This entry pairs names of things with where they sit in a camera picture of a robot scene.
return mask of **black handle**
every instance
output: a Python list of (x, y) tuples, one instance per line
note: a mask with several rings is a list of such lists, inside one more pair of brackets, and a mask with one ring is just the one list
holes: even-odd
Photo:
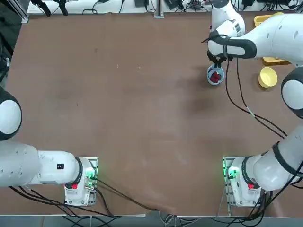
[(46, 3), (45, 3), (45, 2), (42, 2), (42, 3), (40, 4), (40, 6), (41, 6), (41, 8), (43, 9), (45, 15), (46, 15), (47, 17), (50, 17), (50, 16), (51, 16), (51, 12), (50, 12), (49, 8), (47, 7)]
[(67, 15), (68, 15), (68, 12), (67, 12), (67, 10), (66, 10), (65, 5), (59, 5), (59, 7), (60, 7), (60, 9), (61, 9), (63, 15), (67, 16)]

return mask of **black cable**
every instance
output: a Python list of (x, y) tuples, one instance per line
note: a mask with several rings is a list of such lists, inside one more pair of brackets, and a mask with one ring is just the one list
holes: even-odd
[(100, 218), (98, 218), (98, 217), (93, 217), (94, 219), (96, 219), (96, 220), (98, 220), (98, 221), (100, 221), (100, 222), (102, 222), (103, 223), (103, 225), (106, 225), (106, 226), (108, 226), (108, 227), (110, 227), (110, 225), (106, 222), (106, 221), (104, 221), (104, 220), (102, 220), (102, 219), (100, 219)]
[(266, 6), (268, 6), (268, 1), (265, 3), (265, 6), (260, 11), (262, 11), (263, 9), (265, 9)]
[(123, 3), (124, 3), (124, 0), (121, 0), (121, 7), (120, 7), (120, 10), (119, 10), (119, 13), (121, 13)]
[(205, 9), (207, 12), (209, 12), (209, 11), (207, 10), (207, 8), (205, 8), (205, 7), (204, 7), (204, 6), (202, 6), (202, 5), (201, 5), (201, 8), (203, 8), (203, 9)]
[[(47, 201), (53, 203), (53, 200), (47, 199), (46, 197), (40, 195), (40, 194), (37, 193), (36, 191), (35, 191), (35, 193), (37, 193), (39, 196), (35, 196), (35, 195), (33, 195), (33, 194), (27, 192), (27, 191), (24, 190), (23, 187), (21, 187), (21, 186), (19, 186), (19, 188), (21, 189), (21, 191), (22, 191), (23, 193), (25, 193), (25, 194), (27, 194), (27, 195), (29, 195), (29, 196), (32, 196), (32, 197), (34, 197), (34, 198), (44, 199), (44, 200), (47, 200)], [(71, 215), (70, 215), (69, 213), (67, 213), (64, 209), (62, 209), (59, 205), (56, 205), (56, 207), (59, 208), (60, 210), (62, 210), (62, 211), (63, 211), (65, 214), (67, 214), (68, 216), (71, 216)], [(76, 215), (70, 208), (68, 208), (68, 209), (74, 214), (74, 217), (79, 218), (79, 220), (78, 220), (77, 222), (74, 222), (74, 221), (68, 219), (67, 217), (64, 217), (64, 216), (63, 216), (63, 218), (65, 218), (65, 219), (69, 220), (70, 222), (74, 223), (73, 226), (74, 226), (74, 225), (77, 225), (77, 226), (80, 226), (80, 227), (84, 227), (84, 226), (78, 224), (78, 222), (81, 221), (82, 219), (87, 219), (87, 217), (79, 217), (79, 216)]]
[[(31, 191), (32, 191), (33, 193), (36, 193), (38, 196), (33, 195), (33, 194), (27, 192), (27, 191), (26, 191), (23, 187), (21, 187), (21, 186), (19, 186), (19, 188), (20, 188), (20, 190), (21, 190), (24, 194), (26, 194), (26, 195), (28, 195), (28, 196), (31, 196), (31, 197), (34, 197), (34, 198), (37, 198), (37, 199), (47, 200), (47, 201), (49, 201), (49, 202), (51, 202), (51, 203), (60, 204), (60, 202), (58, 202), (58, 201), (56, 201), (56, 200), (50, 200), (50, 199), (48, 199), (48, 198), (46, 198), (46, 197), (40, 195), (39, 193), (37, 193), (36, 191), (34, 191), (34, 190), (32, 190), (32, 189), (31, 189)], [(64, 209), (62, 209), (59, 205), (56, 205), (56, 207), (59, 208), (60, 210), (62, 210), (62, 211), (63, 211), (65, 214), (67, 214), (68, 216), (71, 216), (71, 215), (70, 215), (69, 213), (67, 213)], [(74, 215), (74, 217), (81, 218), (81, 217), (79, 217), (78, 215), (76, 215), (69, 207), (66, 207), (66, 208)]]
[(71, 227), (74, 227), (74, 226), (76, 226), (79, 222), (81, 222), (83, 220), (83, 218), (82, 219), (79, 219), (78, 221), (76, 221), (76, 223), (74, 223)]
[(233, 4), (231, 0), (232, 7), (234, 8), (235, 11), (239, 12), (239, 8), (236, 7), (236, 2)]
[(290, 178), (290, 180), (282, 187), (282, 189), (272, 198), (270, 199), (264, 206), (263, 210), (258, 213), (258, 214), (254, 214), (253, 216), (255, 218), (259, 217), (263, 212), (265, 212), (266, 208), (285, 190), (285, 188), (287, 186), (289, 186), (291, 184), (291, 182), (297, 177), (298, 173), (300, 172), (301, 168), (303, 166), (303, 160), (301, 161), (298, 169), (296, 170), (295, 174)]
[(178, 9), (180, 9), (180, 10), (184, 9), (183, 2), (184, 2), (184, 0), (182, 0), (182, 2), (178, 4), (178, 7), (177, 7), (175, 13), (177, 12)]
[(109, 210), (109, 208), (108, 208), (108, 206), (107, 206), (107, 203), (106, 203), (106, 201), (105, 201), (105, 198), (104, 198), (102, 192), (101, 192), (98, 188), (96, 188), (96, 192), (98, 192), (98, 194), (100, 195), (100, 197), (101, 197), (101, 199), (102, 199), (102, 201), (103, 201), (103, 204), (104, 204), (104, 207), (105, 207), (105, 210), (106, 210), (107, 214), (108, 214), (109, 216), (112, 216), (112, 217), (113, 217), (114, 215), (112, 214), (112, 212), (110, 212), (110, 210)]
[(291, 184), (293, 187), (295, 188), (299, 188), (299, 189), (303, 189), (303, 187), (300, 187), (300, 186), (297, 186), (297, 185), (294, 185), (294, 184)]
[[(58, 5), (57, 9), (59, 8), (59, 6), (60, 6), (60, 5)], [(55, 9), (55, 11), (51, 13), (51, 15), (54, 14), (54, 13), (57, 11), (57, 9)]]
[[(72, 221), (72, 220), (70, 220), (70, 219), (68, 219), (68, 218), (66, 218), (66, 217), (63, 216), (65, 219), (67, 219), (67, 220), (69, 220), (70, 222), (74, 223), (74, 225), (83, 227), (82, 225), (78, 224), (78, 222), (81, 221), (82, 219), (87, 219), (87, 218), (89, 218), (89, 217), (80, 217), (80, 216), (76, 215), (69, 207), (66, 206), (66, 204), (62, 204), (62, 203), (60, 203), (60, 202), (58, 202), (58, 201), (56, 201), (56, 200), (48, 199), (48, 198), (44, 197), (43, 195), (39, 194), (38, 192), (36, 192), (35, 190), (30, 189), (32, 192), (36, 193), (38, 196), (35, 196), (35, 195), (31, 194), (31, 193), (28, 193), (28, 192), (27, 192), (26, 190), (24, 190), (21, 186), (19, 186), (19, 188), (22, 190), (22, 192), (24, 192), (25, 194), (27, 194), (27, 195), (29, 195), (29, 196), (31, 196), (31, 197), (39, 198), (39, 199), (43, 199), (43, 200), (47, 200), (47, 201), (51, 202), (53, 205), (55, 205), (56, 207), (58, 207), (59, 209), (61, 209), (61, 210), (62, 210), (65, 214), (67, 214), (68, 216), (79, 218), (80, 220), (78, 220), (77, 222), (74, 222), (74, 221)], [(69, 213), (67, 213), (64, 209), (62, 209), (62, 208), (59, 207), (59, 206), (64, 206), (64, 207), (67, 208), (72, 214), (74, 214), (74, 216), (70, 215)], [(103, 221), (102, 219), (97, 218), (97, 217), (95, 217), (95, 216), (92, 216), (92, 218), (93, 218), (93, 219), (97, 219), (97, 220), (103, 222), (104, 224), (103, 224), (102, 226), (106, 225), (106, 226), (110, 227), (110, 226), (108, 225), (108, 223), (105, 222), (105, 221)]]
[[(44, 203), (44, 204), (47, 204), (47, 205), (53, 205), (53, 206), (56, 206), (56, 204), (53, 204), (53, 203), (50, 203), (50, 202), (45, 202), (45, 201), (41, 201), (41, 200), (38, 200), (38, 199), (34, 199), (32, 197), (29, 197), (27, 195), (24, 195), (23, 193), (19, 192), (17, 189), (15, 189), (14, 187), (9, 187), (11, 190), (13, 190), (14, 192), (18, 193), (19, 195), (21, 195), (22, 197), (24, 198), (27, 198), (29, 200), (33, 200), (33, 201), (36, 201), (36, 202), (40, 202), (40, 203)], [(107, 214), (104, 214), (104, 213), (101, 213), (101, 212), (98, 212), (98, 211), (95, 211), (95, 210), (90, 210), (90, 209), (86, 209), (86, 208), (83, 208), (83, 207), (79, 207), (79, 206), (73, 206), (73, 205), (70, 205), (70, 204), (64, 204), (64, 203), (59, 203), (61, 206), (66, 206), (66, 207), (73, 207), (73, 208), (76, 208), (76, 209), (80, 209), (80, 210), (84, 210), (84, 211), (88, 211), (88, 212), (92, 212), (92, 213), (96, 213), (96, 214), (99, 214), (99, 215), (104, 215), (104, 216), (107, 216), (109, 218), (113, 218)]]
[(67, 218), (67, 217), (65, 217), (65, 216), (62, 216), (62, 218), (64, 218), (64, 219), (66, 219), (66, 220), (68, 220), (68, 221), (70, 221), (70, 222), (74, 223), (72, 226), (80, 226), (80, 227), (85, 227), (85, 226), (83, 226), (83, 225), (80, 225), (80, 224), (79, 224), (79, 222), (80, 222), (82, 219), (80, 219), (80, 220), (78, 220), (78, 221), (73, 221), (73, 220), (68, 219), (68, 218)]
[(108, 222), (106, 222), (106, 223), (104, 223), (104, 224), (102, 224), (102, 225), (96, 226), (96, 227), (103, 227), (103, 226), (106, 226), (106, 225), (108, 225), (109, 223), (111, 223), (112, 221), (114, 221), (114, 220), (116, 220), (116, 219), (119, 219), (119, 218), (121, 218), (121, 217), (116, 217), (115, 219), (112, 219), (112, 220), (110, 220), (110, 221), (108, 221)]
[[(247, 113), (247, 114), (251, 114), (251, 112), (241, 108), (240, 106), (238, 106), (231, 98), (230, 94), (229, 94), (229, 91), (228, 91), (228, 86), (227, 86), (227, 75), (228, 75), (228, 68), (229, 68), (229, 60), (227, 61), (227, 67), (226, 67), (226, 79), (225, 79), (225, 90), (226, 90), (226, 94), (227, 94), (227, 97), (228, 99), (230, 100), (230, 102), (235, 106), (237, 107), (238, 109), (242, 110), (243, 112)], [(284, 138), (284, 136), (280, 135), (279, 133), (277, 133), (276, 131), (274, 131), (273, 129), (269, 128), (267, 125), (265, 125), (263, 122), (261, 122), (259, 119), (257, 118), (260, 118), (264, 121), (267, 121), (268, 123), (272, 124), (273, 126), (275, 126), (277, 129), (279, 129), (285, 136), (287, 136), (287, 134), (282, 130), (280, 129), (278, 126), (276, 126), (274, 123), (272, 123), (270, 120), (262, 117), (262, 116), (259, 116), (257, 114), (254, 114), (254, 118), (259, 122), (261, 123), (262, 125), (264, 125), (265, 127), (267, 127), (268, 129), (270, 129), (271, 131), (273, 131), (275, 134), (277, 134), (278, 136), (280, 136), (281, 138)]]
[(155, 10), (155, 11), (156, 11), (156, 8), (155, 8), (155, 6), (153, 5), (152, 0), (151, 0), (151, 5), (152, 5), (152, 7), (153, 7), (153, 10)]
[(214, 36), (212, 36), (212, 37), (208, 37), (208, 38), (206, 38), (205, 40), (203, 40), (201, 43), (205, 43), (205, 42), (207, 42), (207, 41), (209, 41), (209, 40), (211, 40), (211, 39), (214, 39), (214, 38), (216, 38), (216, 37), (220, 37), (220, 36), (223, 36), (223, 37), (228, 37), (228, 35), (223, 35), (223, 34), (221, 34), (221, 35), (214, 35)]
[(99, 4), (99, 3), (101, 3), (101, 2), (98, 0), (98, 1), (95, 2), (95, 4), (93, 5), (93, 7), (92, 7), (91, 9), (84, 9), (84, 10), (82, 11), (82, 15), (84, 14), (85, 11), (91, 11), (92, 14), (98, 14), (98, 11), (96, 11), (96, 10), (94, 9), (94, 7), (95, 7), (97, 4)]
[[(241, 94), (241, 99), (243, 101), (243, 104), (245, 105), (246, 108), (248, 108), (245, 100), (244, 100), (244, 97), (243, 97), (243, 92), (242, 92), (242, 86), (241, 86), (241, 82), (240, 82), (240, 76), (239, 76), (239, 60), (238, 58), (236, 58), (236, 61), (237, 61), (237, 77), (238, 77), (238, 83), (239, 83), (239, 89), (240, 89), (240, 94)], [(280, 128), (278, 127), (277, 125), (273, 124), (270, 120), (267, 120), (261, 116), (258, 116), (255, 114), (255, 116), (257, 116), (258, 118), (262, 119), (262, 120), (265, 120), (267, 121), (268, 123), (270, 123), (271, 125), (273, 125), (274, 127), (276, 127), (280, 132), (282, 132), (285, 136), (287, 136), (287, 134)], [(272, 132), (274, 132), (275, 134), (277, 134), (278, 136), (280, 136), (281, 138), (284, 139), (284, 136), (281, 136), (279, 133), (277, 133), (275, 130), (269, 128), (267, 125), (265, 125), (263, 122), (261, 122), (258, 118), (255, 118), (259, 123), (261, 123), (263, 126), (265, 126), (266, 128), (268, 128), (269, 130), (271, 130)]]
[(113, 188), (112, 186), (108, 185), (108, 184), (105, 183), (104, 181), (101, 181), (101, 180), (99, 180), (99, 179), (97, 179), (97, 178), (95, 178), (95, 177), (91, 177), (91, 179), (99, 181), (100, 183), (104, 184), (106, 187), (108, 187), (108, 188), (110, 188), (111, 190), (115, 191), (116, 193), (120, 194), (120, 195), (121, 195), (122, 197), (124, 197), (125, 199), (128, 199), (128, 200), (130, 200), (131, 202), (133, 202), (133, 203), (139, 205), (140, 207), (143, 207), (143, 208), (145, 208), (145, 209), (147, 209), (147, 210), (159, 211), (158, 209), (151, 208), (151, 207), (145, 206), (145, 205), (142, 204), (142, 203), (139, 203), (138, 201), (136, 201), (136, 200), (130, 198), (129, 196), (123, 194), (122, 192), (120, 192), (120, 191), (118, 191), (117, 189)]

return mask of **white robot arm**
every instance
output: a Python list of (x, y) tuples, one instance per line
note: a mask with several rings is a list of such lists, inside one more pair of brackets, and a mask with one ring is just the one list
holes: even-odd
[[(208, 41), (209, 57), (213, 62), (227, 58), (274, 57), (287, 60), (297, 68), (290, 72), (281, 85), (281, 95), (298, 117), (303, 117), (303, 15), (276, 15), (244, 35), (243, 19), (229, 0), (215, 3)], [(296, 174), (303, 161), (303, 125), (260, 155), (237, 157), (229, 176), (237, 206), (254, 206), (260, 189), (281, 189)]]
[(19, 102), (0, 87), (0, 187), (64, 184), (65, 203), (88, 206), (96, 202), (98, 159), (74, 157), (65, 151), (37, 151), (10, 141), (19, 130)]

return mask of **yellow tray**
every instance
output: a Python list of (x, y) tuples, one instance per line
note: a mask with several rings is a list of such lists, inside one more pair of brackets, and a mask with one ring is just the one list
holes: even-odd
[[(283, 14), (283, 13), (278, 12), (278, 13), (275, 13), (273, 15), (256, 16), (254, 18), (255, 27), (260, 25), (262, 22), (264, 22), (268, 18), (270, 18), (274, 15), (279, 15), (279, 14)], [(290, 62), (285, 61), (285, 60), (281, 60), (281, 59), (278, 59), (278, 58), (268, 58), (268, 57), (266, 57), (266, 58), (263, 58), (263, 64), (264, 65), (288, 65), (288, 64), (290, 64)]]

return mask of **brown table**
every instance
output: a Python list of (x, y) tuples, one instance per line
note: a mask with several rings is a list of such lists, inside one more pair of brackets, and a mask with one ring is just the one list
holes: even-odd
[[(243, 15), (251, 30), (256, 13)], [(37, 149), (99, 157), (102, 179), (151, 207), (216, 215), (222, 157), (259, 154), (279, 138), (234, 108), (224, 85), (208, 84), (210, 61), (201, 41), (208, 37), (210, 18), (209, 13), (31, 18), (21, 28), (7, 84), (23, 108), (14, 139)], [(235, 63), (229, 88), (240, 104)], [(240, 60), (246, 101), (290, 132), (298, 119), (283, 103), (279, 85), (293, 66), (273, 67), (279, 84), (267, 91), (258, 87), (261, 68), (260, 59)], [(35, 188), (63, 200), (61, 186)], [(288, 188), (267, 215), (302, 217), (300, 193)], [(115, 214), (147, 212), (104, 194)], [(61, 214), (6, 188), (0, 195), (6, 204), (0, 214)], [(104, 211), (102, 202), (92, 209)], [(226, 203), (220, 215), (227, 215)]]

